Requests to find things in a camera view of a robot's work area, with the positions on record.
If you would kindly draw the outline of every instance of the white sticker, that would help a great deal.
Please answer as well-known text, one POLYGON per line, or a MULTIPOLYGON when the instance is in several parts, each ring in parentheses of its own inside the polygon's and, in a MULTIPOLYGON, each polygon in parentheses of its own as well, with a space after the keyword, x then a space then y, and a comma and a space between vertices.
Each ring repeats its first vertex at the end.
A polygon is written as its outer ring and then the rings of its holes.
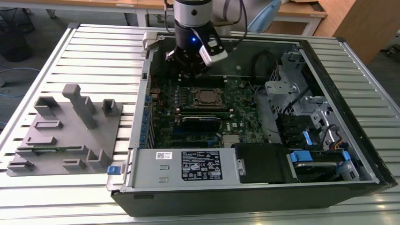
POLYGON ((310 17, 321 17, 321 18, 325 17, 324 15, 318 15, 318 14, 310 14, 309 16, 310 16, 310 17))
POLYGON ((212 40, 212 41, 208 42, 208 45, 209 45, 210 47, 214 47, 214 46, 217 46, 217 42, 216 42, 214 40, 212 40))
POLYGON ((157 152, 156 159, 172 159, 172 152, 157 152))
POLYGON ((124 7, 133 7, 132 4, 116 4, 117 6, 124 6, 124 7))

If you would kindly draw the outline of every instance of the power supply label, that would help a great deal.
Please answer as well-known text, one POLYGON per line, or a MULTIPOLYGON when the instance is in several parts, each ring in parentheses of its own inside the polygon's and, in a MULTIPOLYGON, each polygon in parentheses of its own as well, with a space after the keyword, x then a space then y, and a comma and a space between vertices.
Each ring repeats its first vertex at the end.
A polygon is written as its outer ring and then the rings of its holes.
POLYGON ((220 151, 182 151, 181 179, 221 180, 220 151))

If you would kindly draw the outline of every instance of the blue tab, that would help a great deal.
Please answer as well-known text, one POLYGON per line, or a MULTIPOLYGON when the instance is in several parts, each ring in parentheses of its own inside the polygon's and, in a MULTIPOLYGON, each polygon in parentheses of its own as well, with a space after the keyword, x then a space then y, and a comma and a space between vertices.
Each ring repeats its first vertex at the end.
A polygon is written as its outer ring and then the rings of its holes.
POLYGON ((106 168, 106 174, 108 174, 108 175, 120 175, 120 166, 110 165, 110 166, 106 168))
POLYGON ((302 131, 302 135, 304 135, 304 137, 305 137, 306 144, 308 144, 308 145, 312 145, 310 136, 309 136, 308 132, 306 132, 306 131, 302 131))
POLYGON ((289 158, 290 158, 290 160, 292 160, 293 163, 297 162, 297 157, 296 157, 294 152, 289 154, 289 158))
POLYGON ((297 162, 312 162, 310 152, 309 151, 293 151, 297 162))
POLYGON ((350 155, 348 151, 342 151, 342 157, 345 161, 350 160, 350 155))

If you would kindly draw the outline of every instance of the floor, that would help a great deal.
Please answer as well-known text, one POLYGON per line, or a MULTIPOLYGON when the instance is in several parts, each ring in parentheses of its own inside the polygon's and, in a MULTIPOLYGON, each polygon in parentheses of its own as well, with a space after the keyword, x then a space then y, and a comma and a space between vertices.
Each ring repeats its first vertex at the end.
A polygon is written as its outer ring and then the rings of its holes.
MULTIPOLYGON (((70 22, 105 25, 126 25, 125 16, 121 13, 97 13, 80 11, 74 12, 57 10, 56 15, 56 19, 49 19, 45 10, 32 9, 30 19, 36 30, 25 35, 25 39, 28 41, 28 44, 33 48, 33 56, 28 60, 18 63, 6 62, 0 56, 0 67, 30 67, 41 69, 70 22)), ((164 26, 164 23, 156 22, 154 16, 149 17, 149 22, 150 26, 164 26)), ((133 16, 129 16, 129 23, 136 23, 133 16)), ((381 83, 384 89, 398 104, 400 89, 397 82, 393 81, 398 78, 400 59, 388 58, 381 52, 369 64, 369 69, 374 74, 378 82, 381 83)), ((0 88, 0 94, 22 95, 26 92, 36 78, 36 75, 36 72, 29 70, 13 70, 1 73, 0 76, 1 79, 6 82, 6 85, 0 88)), ((4 128, 4 123, 8 122, 20 103, 20 100, 21 97, 0 96, 0 129, 4 128)))

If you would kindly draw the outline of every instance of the black wastebasket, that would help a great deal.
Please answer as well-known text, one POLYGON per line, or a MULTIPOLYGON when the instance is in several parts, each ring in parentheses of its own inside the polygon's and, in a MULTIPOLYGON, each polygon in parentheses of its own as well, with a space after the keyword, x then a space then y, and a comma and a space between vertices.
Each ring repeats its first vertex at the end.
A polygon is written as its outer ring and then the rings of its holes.
POLYGON ((32 49, 16 23, 8 20, 0 20, 0 55, 9 62, 20 62, 32 55, 32 49))
POLYGON ((0 20, 13 21, 16 27, 24 34, 34 30, 26 10, 22 8, 0 7, 0 20))

